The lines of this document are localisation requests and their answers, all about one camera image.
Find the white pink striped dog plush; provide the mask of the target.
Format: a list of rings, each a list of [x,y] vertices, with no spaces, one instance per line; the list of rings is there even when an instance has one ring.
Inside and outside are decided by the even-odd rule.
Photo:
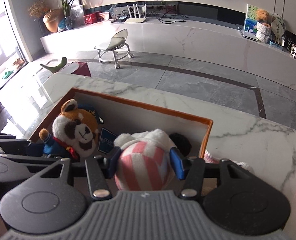
[[[174,147],[183,156],[192,149],[185,136],[168,135],[161,129],[141,133],[123,133],[114,140],[121,149],[114,179],[119,190],[160,191],[166,188],[175,173],[170,162]]]

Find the blue green picture frame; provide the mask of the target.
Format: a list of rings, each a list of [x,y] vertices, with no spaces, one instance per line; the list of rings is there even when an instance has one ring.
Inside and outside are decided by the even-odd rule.
[[[257,21],[256,21],[256,11],[258,7],[247,4],[247,12],[245,15],[242,36],[251,40],[257,41]]]

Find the orange cardboard box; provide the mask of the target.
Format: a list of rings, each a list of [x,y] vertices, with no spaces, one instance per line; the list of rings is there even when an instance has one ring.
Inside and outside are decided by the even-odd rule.
[[[212,120],[149,103],[78,88],[71,88],[59,98],[59,101],[51,107],[51,110],[33,130],[29,139],[33,142],[39,140],[40,129],[50,128],[54,118],[60,113],[62,104],[72,98],[76,99],[78,103],[93,106],[104,120],[104,128],[116,135],[160,128],[168,134],[184,135],[192,145],[191,155],[204,157],[213,126]]]

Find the white marble tv console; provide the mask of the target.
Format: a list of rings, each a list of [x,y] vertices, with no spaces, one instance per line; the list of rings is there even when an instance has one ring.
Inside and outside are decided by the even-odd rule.
[[[274,81],[296,91],[296,59],[285,51],[241,36],[237,29],[188,21],[164,24],[99,22],[42,37],[46,53],[91,51],[98,42],[128,30],[131,51],[164,54],[230,67]]]

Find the round decorative fan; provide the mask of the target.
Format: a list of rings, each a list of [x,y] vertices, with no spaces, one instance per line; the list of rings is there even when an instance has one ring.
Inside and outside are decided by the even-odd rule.
[[[286,31],[284,19],[279,14],[272,14],[270,25],[275,36],[275,43],[278,45],[282,45],[282,36]]]

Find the green bird toy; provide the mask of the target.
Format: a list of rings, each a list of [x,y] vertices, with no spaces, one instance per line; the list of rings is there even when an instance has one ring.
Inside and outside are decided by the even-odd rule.
[[[67,64],[67,62],[68,62],[67,57],[63,57],[61,59],[61,62],[57,66],[50,67],[50,66],[46,66],[46,65],[41,64],[41,63],[40,63],[40,66],[42,66],[46,70],[49,70],[50,72],[55,74],[55,73],[59,72],[62,68],[64,68],[64,66]]]

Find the brown teddy bear figure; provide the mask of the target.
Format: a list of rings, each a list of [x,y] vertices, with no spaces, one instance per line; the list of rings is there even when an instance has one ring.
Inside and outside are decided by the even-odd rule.
[[[270,15],[264,9],[256,10],[256,38],[262,43],[268,43],[271,35]]]

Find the small rolling stool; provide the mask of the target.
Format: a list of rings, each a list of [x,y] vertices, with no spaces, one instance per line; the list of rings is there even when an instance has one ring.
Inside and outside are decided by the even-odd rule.
[[[119,32],[116,32],[110,38],[103,38],[100,43],[97,43],[95,46],[95,50],[97,50],[98,60],[100,63],[114,63],[115,69],[120,69],[119,60],[122,60],[126,57],[129,59],[134,58],[134,55],[130,51],[130,46],[127,44],[126,40],[128,37],[128,30],[122,29]],[[123,47],[127,48],[127,52],[125,55],[118,57],[118,49]],[[107,53],[111,52],[113,58],[112,59],[104,59],[103,56]]]

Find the red storage box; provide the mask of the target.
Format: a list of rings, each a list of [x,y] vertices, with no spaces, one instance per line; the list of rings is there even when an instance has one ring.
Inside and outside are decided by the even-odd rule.
[[[85,25],[94,24],[94,23],[98,22],[99,20],[98,20],[97,13],[94,12],[94,13],[91,13],[88,15],[84,15],[83,21],[84,21]]]

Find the green plant in vase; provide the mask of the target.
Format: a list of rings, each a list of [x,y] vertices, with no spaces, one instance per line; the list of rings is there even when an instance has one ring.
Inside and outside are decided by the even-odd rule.
[[[73,3],[75,1],[76,0],[60,0],[61,7],[64,12],[64,23],[67,30],[71,30],[74,28],[74,20],[71,16],[71,10],[72,10]]]

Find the white wifi router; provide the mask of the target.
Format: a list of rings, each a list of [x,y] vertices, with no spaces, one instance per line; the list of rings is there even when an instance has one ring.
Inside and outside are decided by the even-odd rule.
[[[146,4],[139,9],[139,5],[133,4],[131,7],[127,5],[128,18],[124,23],[143,23],[146,21]]]

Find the dried flower bouquet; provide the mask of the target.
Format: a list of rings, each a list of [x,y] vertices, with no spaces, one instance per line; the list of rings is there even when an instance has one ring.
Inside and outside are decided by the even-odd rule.
[[[28,9],[29,16],[33,18],[40,18],[49,12],[50,8],[45,0],[37,0]]]

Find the orange ceramic vase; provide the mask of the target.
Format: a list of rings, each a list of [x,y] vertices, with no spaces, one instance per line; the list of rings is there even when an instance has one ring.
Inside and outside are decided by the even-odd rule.
[[[51,33],[56,33],[58,31],[58,25],[63,18],[64,12],[62,9],[51,9],[44,15],[43,22]]]

